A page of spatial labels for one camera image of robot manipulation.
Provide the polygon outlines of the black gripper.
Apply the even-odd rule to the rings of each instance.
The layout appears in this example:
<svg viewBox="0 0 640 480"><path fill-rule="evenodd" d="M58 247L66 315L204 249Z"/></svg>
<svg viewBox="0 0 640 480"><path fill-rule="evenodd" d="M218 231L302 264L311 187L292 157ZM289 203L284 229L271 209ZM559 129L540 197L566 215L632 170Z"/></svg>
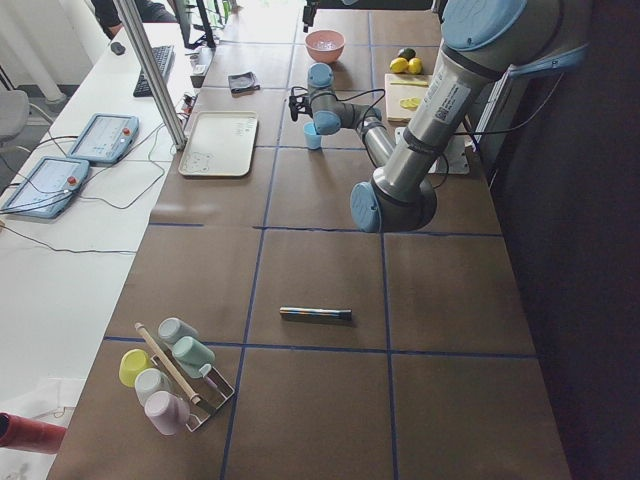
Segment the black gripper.
<svg viewBox="0 0 640 480"><path fill-rule="evenodd" d="M307 0L302 13L302 22L304 28L314 26L314 20L317 12L317 0Z"/></svg>

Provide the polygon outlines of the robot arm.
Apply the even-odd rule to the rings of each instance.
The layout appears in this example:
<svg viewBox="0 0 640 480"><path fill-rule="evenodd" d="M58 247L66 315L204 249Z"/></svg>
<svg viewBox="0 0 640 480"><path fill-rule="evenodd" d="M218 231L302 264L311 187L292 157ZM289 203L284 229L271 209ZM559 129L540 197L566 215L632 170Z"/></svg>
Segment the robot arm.
<svg viewBox="0 0 640 480"><path fill-rule="evenodd" d="M589 1L449 1L436 68L416 113L395 140L374 107L339 100L333 71L315 63L301 102L320 135L353 129L376 169L356 184L350 207L365 232L418 230L437 197L427 174L483 88L505 74L545 75L578 65L586 54Z"/></svg>

